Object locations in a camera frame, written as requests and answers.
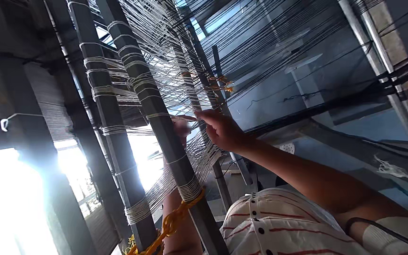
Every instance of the striped shirt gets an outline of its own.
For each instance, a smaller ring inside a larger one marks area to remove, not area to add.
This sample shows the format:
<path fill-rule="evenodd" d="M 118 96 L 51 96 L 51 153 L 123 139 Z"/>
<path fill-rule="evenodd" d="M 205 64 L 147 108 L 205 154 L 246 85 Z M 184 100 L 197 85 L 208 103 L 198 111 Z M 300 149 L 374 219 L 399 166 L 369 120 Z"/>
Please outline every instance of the striped shirt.
<path fill-rule="evenodd" d="M 378 222 L 408 237 L 408 218 Z M 220 232 L 232 255 L 408 255 L 408 244 L 373 226 L 364 232 L 361 246 L 345 235 L 330 213 L 279 188 L 240 198 L 228 210 Z"/>

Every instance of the black cable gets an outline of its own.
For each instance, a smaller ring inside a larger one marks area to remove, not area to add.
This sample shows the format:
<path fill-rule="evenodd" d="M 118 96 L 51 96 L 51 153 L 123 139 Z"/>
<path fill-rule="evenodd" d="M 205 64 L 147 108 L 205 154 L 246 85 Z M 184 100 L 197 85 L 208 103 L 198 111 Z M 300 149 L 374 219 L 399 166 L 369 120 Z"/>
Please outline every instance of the black cable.
<path fill-rule="evenodd" d="M 400 234 L 394 232 L 393 230 L 391 230 L 391 229 L 389 229 L 389 228 L 387 228 L 387 227 L 384 227 L 383 225 L 381 225 L 381 224 L 379 224 L 379 223 L 377 223 L 377 222 L 375 222 L 375 221 L 370 221 L 370 220 L 363 219 L 363 218 L 360 218 L 360 217 L 353 217 L 353 218 L 350 218 L 350 219 L 347 221 L 346 227 L 345 227 L 345 230 L 344 230 L 345 233 L 346 233 L 346 235 L 349 235 L 350 227 L 351 227 L 355 222 L 364 222 L 364 223 L 371 224 L 371 225 L 377 227 L 378 229 L 381 229 L 381 230 L 384 231 L 385 233 L 387 233 L 387 234 L 389 234 L 389 235 L 391 235 L 391 236 L 394 236 L 394 237 L 396 237 L 397 239 L 399 239 L 399 240 L 403 241 L 404 243 L 408 244 L 408 238 L 407 238 L 407 237 L 405 237 L 405 236 L 403 236 L 403 235 L 400 235 Z"/>

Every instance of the yellow chain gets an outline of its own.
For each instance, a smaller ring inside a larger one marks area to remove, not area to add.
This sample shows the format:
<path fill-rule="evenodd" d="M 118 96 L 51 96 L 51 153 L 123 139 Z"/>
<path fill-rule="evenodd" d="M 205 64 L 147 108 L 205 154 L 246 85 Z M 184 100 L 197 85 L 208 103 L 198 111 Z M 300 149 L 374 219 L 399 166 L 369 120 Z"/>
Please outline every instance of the yellow chain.
<path fill-rule="evenodd" d="M 154 253 L 158 246 L 161 245 L 161 249 L 159 254 L 163 254 L 163 249 L 164 246 L 163 244 L 163 239 L 165 237 L 171 236 L 173 233 L 177 231 L 177 228 L 179 226 L 179 223 L 187 216 L 188 209 L 193 207 L 201 198 L 204 197 L 204 189 L 201 190 L 201 193 L 199 194 L 198 197 L 196 197 L 193 201 L 190 203 L 186 203 L 185 201 L 182 201 L 180 206 L 175 209 L 173 212 L 168 214 L 164 219 L 163 219 L 163 233 L 161 233 L 158 237 L 157 240 L 154 241 L 149 247 L 147 247 L 146 251 L 143 251 L 141 253 L 138 252 L 138 248 L 136 247 L 135 243 L 135 238 L 132 235 L 129 239 L 129 244 L 131 244 L 131 248 L 129 252 L 126 252 L 126 255 L 136 255 L 136 254 L 143 254 L 143 255 L 152 255 Z"/>

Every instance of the white loop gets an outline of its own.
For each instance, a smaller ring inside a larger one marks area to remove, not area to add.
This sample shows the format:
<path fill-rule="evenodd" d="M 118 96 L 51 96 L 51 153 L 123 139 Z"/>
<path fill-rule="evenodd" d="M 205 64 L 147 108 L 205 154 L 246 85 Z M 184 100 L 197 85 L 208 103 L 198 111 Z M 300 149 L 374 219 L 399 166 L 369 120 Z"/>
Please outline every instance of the white loop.
<path fill-rule="evenodd" d="M 85 7 L 87 7 L 87 8 L 90 9 L 89 5 L 87 5 L 87 4 L 85 4 L 85 3 L 80 3 L 80 2 L 75 2 L 75 1 L 69 1 L 69 3 L 67 4 L 69 10 L 70 10 L 70 6 L 71 6 L 72 4 L 81 4 L 81 5 L 83 5 L 83 6 L 85 6 Z"/>
<path fill-rule="evenodd" d="M 38 116 L 38 117 L 43 117 L 42 114 L 31 114 L 31 113 L 14 113 L 12 115 L 10 115 L 9 117 L 5 118 L 5 119 L 1 119 L 0 120 L 0 127 L 1 130 L 4 132 L 7 132 L 7 125 L 9 124 L 9 119 L 12 119 L 13 117 L 17 116 L 17 115 L 26 115 L 26 116 Z"/>

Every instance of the wooden beam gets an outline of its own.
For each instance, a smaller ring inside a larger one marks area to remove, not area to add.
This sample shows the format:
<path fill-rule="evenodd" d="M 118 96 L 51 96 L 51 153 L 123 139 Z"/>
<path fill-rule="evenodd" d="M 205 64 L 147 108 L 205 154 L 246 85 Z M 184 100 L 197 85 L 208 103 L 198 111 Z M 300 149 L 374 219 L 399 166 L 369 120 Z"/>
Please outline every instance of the wooden beam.
<path fill-rule="evenodd" d="M 0 6 L 0 41 L 17 40 L 8 29 Z M 10 49 L 0 48 L 0 52 Z M 54 243 L 60 254 L 96 255 L 89 229 L 66 176 L 58 166 L 57 151 L 49 133 L 36 96 L 26 76 L 22 59 L 0 56 L 0 115 L 9 121 L 8 137 L 19 152 L 20 159 L 42 177 L 47 207 L 47 220 L 51 225 Z"/>
<path fill-rule="evenodd" d="M 46 67 L 49 68 L 49 72 L 56 79 L 57 85 L 62 92 L 67 113 L 73 123 L 72 132 L 78 139 L 80 148 L 88 161 L 88 167 L 92 175 L 91 179 L 96 186 L 99 197 L 102 199 L 105 211 L 113 220 L 111 223 L 114 224 L 113 227 L 117 230 L 119 241 L 128 240 L 132 232 L 124 215 L 124 205 L 105 155 L 100 148 L 97 139 L 98 134 L 96 136 L 76 89 L 73 75 L 61 50 L 48 9 L 43 0 L 33 0 L 29 6 L 37 29 L 44 39 L 44 48 L 47 51 L 46 57 L 50 62 Z"/>

